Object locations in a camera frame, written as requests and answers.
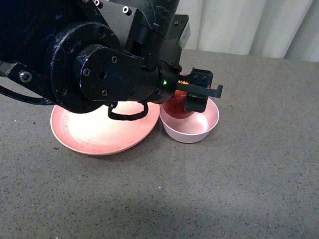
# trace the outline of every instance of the screw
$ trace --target screw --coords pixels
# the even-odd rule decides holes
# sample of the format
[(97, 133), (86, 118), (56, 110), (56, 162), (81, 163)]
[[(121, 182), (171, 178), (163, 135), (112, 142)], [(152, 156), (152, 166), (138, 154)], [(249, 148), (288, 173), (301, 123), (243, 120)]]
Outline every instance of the screw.
[(55, 90), (58, 96), (65, 96), (66, 95), (66, 88), (64, 86), (60, 86), (58, 89)]
[(20, 71), (19, 78), (23, 83), (29, 83), (32, 80), (32, 75), (27, 71)]
[(69, 41), (66, 41), (64, 44), (63, 44), (63, 49), (65, 52), (71, 52), (72, 51), (72, 45)]
[(118, 57), (117, 56), (112, 56), (111, 62), (113, 64), (116, 64), (118, 62)]
[(108, 95), (108, 91), (107, 90), (102, 90), (102, 97), (106, 97)]
[(132, 14), (132, 10), (128, 6), (125, 6), (123, 8), (123, 13), (125, 13), (127, 16), (129, 16)]
[(105, 29), (104, 29), (104, 27), (101, 26), (101, 27), (98, 29), (98, 36), (99, 36), (100, 38), (105, 37)]
[(84, 77), (88, 77), (91, 74), (91, 70), (89, 68), (85, 68), (82, 74)]
[(95, 3), (95, 6), (97, 6), (99, 9), (103, 7), (103, 3), (100, 0), (95, 0), (94, 3)]

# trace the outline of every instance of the black cable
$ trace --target black cable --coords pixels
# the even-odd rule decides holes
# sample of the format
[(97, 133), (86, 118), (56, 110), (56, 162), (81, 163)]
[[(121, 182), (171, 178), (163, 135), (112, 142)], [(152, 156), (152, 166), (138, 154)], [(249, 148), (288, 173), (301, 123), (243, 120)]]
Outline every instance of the black cable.
[(0, 86), (0, 94), (4, 96), (8, 96), (12, 99), (22, 101), (25, 103), (33, 104), (33, 105), (40, 105), (40, 106), (52, 106), (54, 103), (45, 98), (35, 98), (30, 96), (24, 96), (14, 91), (11, 91), (3, 86)]

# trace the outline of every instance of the white curtain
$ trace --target white curtain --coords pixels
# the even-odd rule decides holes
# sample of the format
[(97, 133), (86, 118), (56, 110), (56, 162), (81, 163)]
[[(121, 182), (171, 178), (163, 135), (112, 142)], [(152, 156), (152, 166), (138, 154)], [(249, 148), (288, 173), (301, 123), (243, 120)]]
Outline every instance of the white curtain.
[(186, 49), (319, 62), (319, 0), (180, 0)]

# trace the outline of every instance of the bolt hole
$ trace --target bolt hole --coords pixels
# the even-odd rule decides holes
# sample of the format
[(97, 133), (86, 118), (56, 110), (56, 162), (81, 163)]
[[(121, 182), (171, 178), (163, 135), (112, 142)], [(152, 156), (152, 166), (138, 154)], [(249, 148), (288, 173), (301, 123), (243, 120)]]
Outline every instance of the bolt hole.
[(112, 56), (111, 61), (112, 61), (113, 64), (116, 64), (118, 62), (118, 57), (117, 56)]
[(101, 71), (99, 74), (100, 80), (105, 80), (107, 76), (107, 73), (105, 71)]
[(108, 91), (107, 90), (103, 90), (101, 95), (102, 95), (102, 97), (106, 97), (108, 95)]
[(83, 70), (83, 76), (84, 76), (84, 77), (88, 77), (88, 76), (90, 75), (90, 73), (91, 73), (91, 70), (88, 69), (88, 68), (85, 68), (85, 69)]

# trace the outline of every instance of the bowl rim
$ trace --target bowl rim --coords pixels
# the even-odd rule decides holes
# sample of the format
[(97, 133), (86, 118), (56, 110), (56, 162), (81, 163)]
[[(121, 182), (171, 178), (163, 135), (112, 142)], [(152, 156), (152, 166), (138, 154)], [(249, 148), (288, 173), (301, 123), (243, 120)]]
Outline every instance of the bowl rim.
[(196, 135), (202, 135), (202, 134), (205, 134), (205, 133), (207, 133), (207, 132), (210, 132), (213, 128), (215, 128), (215, 126), (217, 125), (217, 123), (218, 123), (218, 121), (219, 121), (219, 109), (218, 109), (217, 105), (215, 104), (215, 102), (214, 102), (211, 98), (208, 98), (208, 100), (211, 101), (211, 102), (213, 103), (213, 105), (216, 107), (218, 117), (217, 117), (216, 123), (215, 123), (212, 127), (210, 127), (208, 130), (206, 130), (206, 131), (204, 131), (204, 132), (202, 132), (202, 133), (182, 133), (182, 132), (179, 132), (179, 131), (177, 131), (177, 130), (171, 128), (170, 126), (168, 126), (167, 123), (164, 122), (164, 120), (163, 120), (162, 117), (161, 117), (162, 105), (161, 105), (160, 108), (159, 108), (159, 117), (160, 117), (160, 120), (161, 120), (162, 123), (163, 123), (166, 127), (168, 127), (170, 130), (172, 130), (172, 131), (174, 131), (174, 132), (176, 132), (176, 133), (179, 133), (179, 134), (181, 134), (181, 135), (196, 136)]

